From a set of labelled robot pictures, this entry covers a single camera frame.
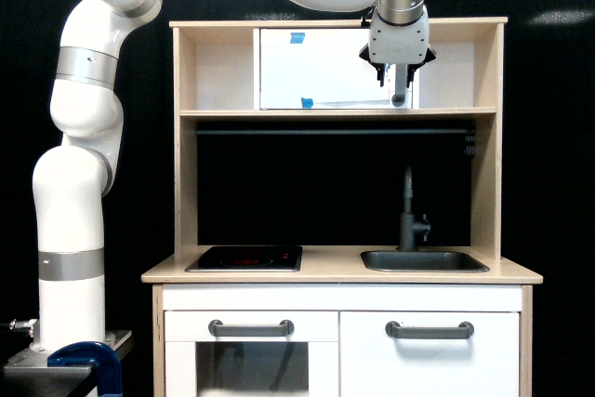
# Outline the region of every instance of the black sink basin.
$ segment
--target black sink basin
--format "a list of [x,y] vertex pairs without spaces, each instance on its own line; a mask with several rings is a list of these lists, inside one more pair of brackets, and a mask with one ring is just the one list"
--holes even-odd
[[480,273],[489,271],[479,260],[454,251],[364,251],[364,265],[377,271],[445,271]]

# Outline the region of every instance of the oven door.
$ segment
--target oven door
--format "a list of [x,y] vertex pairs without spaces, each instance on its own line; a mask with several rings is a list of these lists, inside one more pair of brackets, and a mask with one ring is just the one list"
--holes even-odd
[[338,397],[333,311],[166,311],[166,397]]

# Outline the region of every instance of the drawer handle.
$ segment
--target drawer handle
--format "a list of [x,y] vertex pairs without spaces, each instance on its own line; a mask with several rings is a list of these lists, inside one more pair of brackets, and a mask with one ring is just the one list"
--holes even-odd
[[224,325],[213,320],[208,331],[213,337],[287,337],[294,333],[294,324],[282,320],[279,325]]
[[396,321],[386,325],[387,335],[400,339],[469,339],[475,328],[467,321],[458,327],[401,327]]

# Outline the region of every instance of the black induction cooktop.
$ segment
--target black induction cooktop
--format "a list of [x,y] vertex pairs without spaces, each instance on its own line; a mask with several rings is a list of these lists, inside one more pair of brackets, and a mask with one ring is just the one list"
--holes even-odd
[[301,246],[217,245],[186,271],[299,271]]

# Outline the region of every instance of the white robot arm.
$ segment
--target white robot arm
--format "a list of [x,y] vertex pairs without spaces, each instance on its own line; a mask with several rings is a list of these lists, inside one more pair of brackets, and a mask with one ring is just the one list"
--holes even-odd
[[[325,11],[359,11],[376,2],[291,1]],[[105,338],[101,197],[113,183],[123,123],[113,82],[124,39],[153,20],[161,4],[83,0],[64,27],[50,105],[62,145],[44,154],[33,172],[40,287],[40,341],[34,349],[55,351]],[[369,59],[406,70],[423,63],[428,38],[423,0],[379,0]]]

